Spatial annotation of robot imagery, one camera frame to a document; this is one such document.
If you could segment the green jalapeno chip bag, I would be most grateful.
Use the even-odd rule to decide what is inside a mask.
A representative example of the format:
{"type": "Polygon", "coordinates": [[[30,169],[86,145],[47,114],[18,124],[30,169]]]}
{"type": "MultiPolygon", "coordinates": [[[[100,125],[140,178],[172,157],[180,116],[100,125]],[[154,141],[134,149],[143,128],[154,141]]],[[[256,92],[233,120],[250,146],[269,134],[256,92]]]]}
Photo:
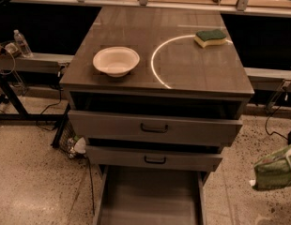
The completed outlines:
{"type": "Polygon", "coordinates": [[[253,166],[250,185],[258,191],[291,187],[291,144],[262,157],[253,166]]]}

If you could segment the grey drawer cabinet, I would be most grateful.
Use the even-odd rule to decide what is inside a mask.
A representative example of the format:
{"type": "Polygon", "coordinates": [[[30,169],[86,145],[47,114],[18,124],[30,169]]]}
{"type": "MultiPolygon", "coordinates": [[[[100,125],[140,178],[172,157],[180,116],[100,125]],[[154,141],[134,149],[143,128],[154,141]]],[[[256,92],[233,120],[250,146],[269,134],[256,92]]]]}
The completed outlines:
{"type": "MultiPolygon", "coordinates": [[[[253,88],[234,45],[201,48],[194,40],[196,31],[213,28],[224,28],[217,11],[104,7],[60,82],[70,109],[240,120],[253,88]],[[93,58],[110,47],[133,49],[140,62],[122,77],[99,72],[93,58]]],[[[85,139],[87,147],[219,155],[231,145],[85,139]]]]}

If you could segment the top grey drawer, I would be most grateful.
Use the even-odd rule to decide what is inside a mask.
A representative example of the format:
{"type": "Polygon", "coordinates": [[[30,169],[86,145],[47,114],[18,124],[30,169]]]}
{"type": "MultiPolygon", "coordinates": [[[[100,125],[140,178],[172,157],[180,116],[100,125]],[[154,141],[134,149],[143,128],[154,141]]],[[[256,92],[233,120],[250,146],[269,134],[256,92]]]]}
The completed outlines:
{"type": "Polygon", "coordinates": [[[202,119],[136,115],[108,112],[69,111],[75,132],[86,138],[146,143],[177,143],[221,146],[234,141],[242,127],[240,120],[202,119]],[[160,128],[166,133],[143,132],[140,124],[160,128]]]}

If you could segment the middle grey drawer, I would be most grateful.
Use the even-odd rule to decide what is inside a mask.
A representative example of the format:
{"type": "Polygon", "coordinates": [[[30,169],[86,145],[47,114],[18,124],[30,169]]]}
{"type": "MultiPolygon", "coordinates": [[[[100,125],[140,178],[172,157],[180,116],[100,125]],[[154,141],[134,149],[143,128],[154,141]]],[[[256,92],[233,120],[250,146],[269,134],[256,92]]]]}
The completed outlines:
{"type": "Polygon", "coordinates": [[[222,161],[222,156],[219,154],[104,146],[88,146],[86,154],[94,164],[199,172],[214,172],[222,161]]]}

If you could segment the bottom open grey drawer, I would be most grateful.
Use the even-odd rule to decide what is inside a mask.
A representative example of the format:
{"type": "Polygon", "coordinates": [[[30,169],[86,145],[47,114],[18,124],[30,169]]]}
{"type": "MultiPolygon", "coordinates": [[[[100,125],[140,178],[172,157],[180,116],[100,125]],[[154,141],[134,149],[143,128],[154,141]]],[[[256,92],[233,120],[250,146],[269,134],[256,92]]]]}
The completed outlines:
{"type": "Polygon", "coordinates": [[[92,225],[207,225],[201,174],[107,166],[92,225]]]}

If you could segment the white paper bowl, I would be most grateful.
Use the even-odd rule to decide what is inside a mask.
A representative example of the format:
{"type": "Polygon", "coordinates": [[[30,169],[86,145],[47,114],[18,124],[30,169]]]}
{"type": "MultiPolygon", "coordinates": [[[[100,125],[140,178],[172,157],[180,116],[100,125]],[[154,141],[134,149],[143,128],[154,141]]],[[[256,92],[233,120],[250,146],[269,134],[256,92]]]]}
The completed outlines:
{"type": "Polygon", "coordinates": [[[127,75],[139,62],[139,54],[127,47],[102,49],[93,58],[94,68],[111,77],[127,75]]]}

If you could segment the green and yellow sponge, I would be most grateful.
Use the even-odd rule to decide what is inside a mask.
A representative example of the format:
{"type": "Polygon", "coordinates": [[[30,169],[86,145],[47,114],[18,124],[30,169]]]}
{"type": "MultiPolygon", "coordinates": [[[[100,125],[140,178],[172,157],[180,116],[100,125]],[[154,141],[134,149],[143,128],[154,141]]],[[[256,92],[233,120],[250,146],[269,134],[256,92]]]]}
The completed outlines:
{"type": "Polygon", "coordinates": [[[223,45],[227,40],[227,36],[219,29],[205,30],[198,31],[194,36],[194,40],[202,48],[205,48],[206,46],[223,45]]]}

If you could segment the clear plastic water bottle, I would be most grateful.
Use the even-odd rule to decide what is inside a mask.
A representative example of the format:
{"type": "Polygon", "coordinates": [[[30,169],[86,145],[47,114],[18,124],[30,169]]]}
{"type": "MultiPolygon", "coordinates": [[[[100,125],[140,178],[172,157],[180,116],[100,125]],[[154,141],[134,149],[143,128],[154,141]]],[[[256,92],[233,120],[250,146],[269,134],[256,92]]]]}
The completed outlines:
{"type": "Polygon", "coordinates": [[[24,35],[19,30],[14,31],[14,40],[17,43],[17,46],[19,47],[19,50],[21,51],[23,57],[33,56],[24,35]]]}

